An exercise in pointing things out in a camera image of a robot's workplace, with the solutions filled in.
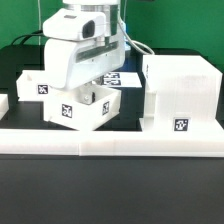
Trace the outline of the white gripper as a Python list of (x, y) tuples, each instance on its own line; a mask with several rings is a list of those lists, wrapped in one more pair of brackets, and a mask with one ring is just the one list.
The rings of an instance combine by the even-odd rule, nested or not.
[(44, 49), (47, 83), (59, 90), (72, 90), (123, 66), (121, 33), (98, 46), (94, 39), (73, 42), (49, 39)]

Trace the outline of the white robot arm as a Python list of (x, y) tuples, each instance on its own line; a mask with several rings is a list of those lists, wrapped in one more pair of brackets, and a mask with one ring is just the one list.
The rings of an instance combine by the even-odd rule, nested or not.
[(120, 0), (63, 0), (43, 23), (48, 84), (72, 90), (123, 66)]

